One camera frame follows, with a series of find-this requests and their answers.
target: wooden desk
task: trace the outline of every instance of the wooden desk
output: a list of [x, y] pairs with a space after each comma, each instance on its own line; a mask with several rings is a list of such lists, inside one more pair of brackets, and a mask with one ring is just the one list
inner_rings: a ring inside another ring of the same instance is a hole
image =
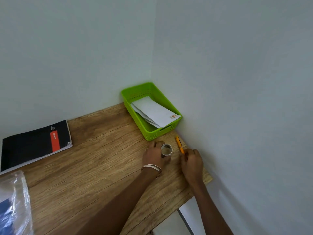
[[[140, 173], [148, 142], [123, 104], [68, 124], [72, 148], [21, 168], [36, 235], [75, 234]], [[175, 134], [159, 138], [173, 146], [172, 160], [143, 194], [121, 234], [147, 234], [192, 197], [180, 169]], [[205, 170], [203, 179], [212, 180]]]

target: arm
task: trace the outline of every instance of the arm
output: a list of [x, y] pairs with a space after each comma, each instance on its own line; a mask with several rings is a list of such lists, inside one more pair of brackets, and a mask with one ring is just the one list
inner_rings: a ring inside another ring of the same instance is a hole
[[186, 150], [186, 156], [181, 156], [181, 163], [184, 176], [196, 198], [205, 233], [207, 235], [233, 235], [203, 183], [203, 161], [198, 150]]
[[[153, 164], [161, 169], [164, 168], [171, 158], [170, 156], [161, 157], [163, 143], [150, 143], [142, 158], [143, 165]], [[120, 234], [140, 197], [158, 174], [159, 172], [153, 168], [143, 168], [139, 176], [88, 221], [77, 235]]]

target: envelope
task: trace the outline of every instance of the envelope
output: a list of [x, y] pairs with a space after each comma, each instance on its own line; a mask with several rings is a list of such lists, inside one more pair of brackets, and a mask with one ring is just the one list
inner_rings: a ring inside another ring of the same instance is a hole
[[156, 124], [161, 128], [167, 126], [168, 124], [181, 117], [180, 115], [175, 114], [167, 108], [159, 105], [149, 96], [134, 101], [131, 105], [132, 108], [137, 113], [139, 113], [147, 122], [151, 123], [152, 125]]

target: person's left hand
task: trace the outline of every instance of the person's left hand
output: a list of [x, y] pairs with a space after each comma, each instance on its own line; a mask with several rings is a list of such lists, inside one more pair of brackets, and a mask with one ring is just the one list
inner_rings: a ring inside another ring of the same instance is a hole
[[164, 168], [164, 166], [171, 160], [171, 156], [166, 156], [162, 158], [161, 146], [164, 143], [165, 142], [162, 141], [159, 142], [152, 141], [149, 144], [149, 148], [146, 149], [142, 157], [143, 166], [152, 164], [158, 166], [161, 169]]

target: clear plastic bag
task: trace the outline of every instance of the clear plastic bag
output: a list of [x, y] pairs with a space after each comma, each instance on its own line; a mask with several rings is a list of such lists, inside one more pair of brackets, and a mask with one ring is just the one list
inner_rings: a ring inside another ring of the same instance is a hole
[[0, 177], [0, 235], [33, 235], [29, 193], [22, 171]]

